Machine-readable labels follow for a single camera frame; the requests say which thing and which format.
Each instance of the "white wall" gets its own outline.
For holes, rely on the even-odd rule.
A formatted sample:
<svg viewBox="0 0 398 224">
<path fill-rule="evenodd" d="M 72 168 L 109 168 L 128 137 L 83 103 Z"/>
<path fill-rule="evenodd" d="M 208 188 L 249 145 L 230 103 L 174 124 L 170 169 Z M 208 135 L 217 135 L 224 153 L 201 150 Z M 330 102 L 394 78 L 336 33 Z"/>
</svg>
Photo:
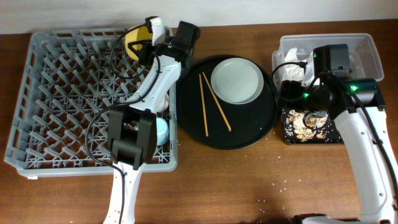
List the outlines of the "white wall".
<svg viewBox="0 0 398 224">
<path fill-rule="evenodd" d="M 160 16 L 198 26 L 397 19 L 397 0 L 0 0 L 0 34 L 129 27 Z"/>
</svg>

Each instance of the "dish rack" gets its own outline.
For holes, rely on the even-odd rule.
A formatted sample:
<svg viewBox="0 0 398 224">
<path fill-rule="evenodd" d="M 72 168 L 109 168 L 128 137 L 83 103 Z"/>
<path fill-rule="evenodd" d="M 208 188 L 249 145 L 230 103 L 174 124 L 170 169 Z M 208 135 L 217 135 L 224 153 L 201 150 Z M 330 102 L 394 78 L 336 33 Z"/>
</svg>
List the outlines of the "dish rack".
<svg viewBox="0 0 398 224">
<path fill-rule="evenodd" d="M 112 168 L 88 157 L 84 138 L 88 123 L 97 112 L 126 101 L 145 78 L 141 75 L 133 80 L 119 79 L 110 72 L 110 49 L 124 32 L 125 29 L 81 29 L 32 35 L 4 158 L 20 175 L 35 179 L 113 174 Z M 115 53 L 113 62 L 123 75 L 144 69 L 125 56 L 123 44 L 116 47 Z M 177 166 L 175 85 L 169 96 L 169 110 L 158 116 L 169 121 L 170 141 L 157 146 L 144 172 L 172 171 Z M 111 163 L 107 128 L 108 112 L 88 133 L 88 145 L 96 147 L 95 157 Z"/>
</svg>

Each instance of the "plastic container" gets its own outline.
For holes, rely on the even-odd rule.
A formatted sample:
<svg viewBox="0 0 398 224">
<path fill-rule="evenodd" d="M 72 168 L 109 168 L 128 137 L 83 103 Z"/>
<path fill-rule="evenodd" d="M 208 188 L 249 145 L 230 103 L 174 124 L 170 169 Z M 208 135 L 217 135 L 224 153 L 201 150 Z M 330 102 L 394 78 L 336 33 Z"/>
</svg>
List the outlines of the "plastic container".
<svg viewBox="0 0 398 224">
<path fill-rule="evenodd" d="M 86 128 L 97 112 L 124 101 L 144 76 L 120 80 L 109 73 L 113 42 L 125 29 L 58 30 L 34 33 L 12 120 L 4 161 L 28 178 L 113 174 L 92 161 L 83 146 Z M 135 72 L 136 62 L 116 47 L 117 68 Z M 164 172 L 177 166 L 175 85 L 169 90 L 169 110 L 159 114 L 170 126 L 169 144 L 158 146 L 144 172 Z M 111 162 L 106 149 L 108 112 L 90 130 L 93 155 Z"/>
<path fill-rule="evenodd" d="M 311 34 L 311 35 L 288 35 L 280 39 L 279 50 L 272 56 L 272 69 L 285 62 L 287 52 L 296 47 L 297 58 L 304 60 L 308 58 L 313 49 L 331 44 L 347 44 L 349 60 L 353 69 L 352 79 L 373 78 L 381 81 L 384 78 L 383 68 L 379 53 L 373 38 L 369 34 Z M 280 68 L 274 75 L 274 81 L 279 89 L 282 78 L 286 73 L 284 67 Z"/>
</svg>

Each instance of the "wire grid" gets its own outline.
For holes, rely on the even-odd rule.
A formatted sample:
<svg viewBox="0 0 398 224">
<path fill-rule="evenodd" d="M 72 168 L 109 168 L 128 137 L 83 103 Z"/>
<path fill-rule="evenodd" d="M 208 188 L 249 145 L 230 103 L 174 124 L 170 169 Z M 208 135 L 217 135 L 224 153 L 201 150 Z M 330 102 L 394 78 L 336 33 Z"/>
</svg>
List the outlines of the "wire grid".
<svg viewBox="0 0 398 224">
<path fill-rule="evenodd" d="M 33 68 L 41 71 L 39 97 L 35 101 L 34 120 L 29 132 L 25 169 L 101 166 L 86 154 L 86 128 L 102 108 L 126 101 L 140 86 L 144 75 L 133 80 L 112 75 L 108 57 L 112 43 L 105 47 L 77 44 L 69 47 L 43 45 L 47 49 L 41 63 Z M 115 49 L 113 61 L 124 75 L 140 72 L 144 67 L 129 61 L 126 49 Z M 162 114 L 170 119 L 168 112 Z M 136 125 L 125 124 L 136 129 Z M 90 130 L 88 145 L 101 161 L 111 162 L 107 146 L 108 112 L 103 113 Z M 153 162 L 168 163 L 167 146 L 156 149 Z"/>
</svg>

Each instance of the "wooden chopstick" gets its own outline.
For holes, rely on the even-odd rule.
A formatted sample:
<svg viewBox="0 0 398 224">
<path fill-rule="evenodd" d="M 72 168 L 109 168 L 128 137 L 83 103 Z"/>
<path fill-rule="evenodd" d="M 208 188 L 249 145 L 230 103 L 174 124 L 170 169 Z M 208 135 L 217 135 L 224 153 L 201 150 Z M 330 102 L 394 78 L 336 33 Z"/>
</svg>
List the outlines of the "wooden chopstick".
<svg viewBox="0 0 398 224">
<path fill-rule="evenodd" d="M 207 119 L 206 119 L 206 108 L 205 108 L 205 98 L 203 97 L 203 87 L 201 85 L 201 76 L 199 73 L 199 82 L 200 82 L 200 94 L 201 94 L 201 105 L 203 108 L 203 119 L 205 120 L 205 132 L 206 132 L 206 137 L 209 136 L 209 132 L 207 131 Z"/>
<path fill-rule="evenodd" d="M 216 101 L 216 104 L 217 104 L 217 106 L 218 106 L 218 109 L 220 110 L 220 113 L 221 113 L 221 115 L 222 115 L 223 118 L 224 118 L 224 121 L 225 121 L 226 126 L 228 127 L 228 130 L 231 131 L 231 126 L 229 125 L 228 120 L 226 119 L 225 114 L 224 114 L 224 112 L 223 112 L 223 109 L 221 109 L 221 106 L 220 106 L 220 104 L 218 103 L 217 97 L 216 97 L 216 95 L 214 94 L 213 89 L 211 88 L 211 85 L 210 85 L 209 81 L 207 80 L 206 75 L 205 75 L 204 72 L 203 72 L 203 76 L 205 77 L 205 80 L 206 80 L 206 82 L 207 82 L 207 85 L 209 86 L 210 92 L 211 92 L 211 94 L 213 95 L 213 98 L 214 98 L 214 100 Z"/>
</svg>

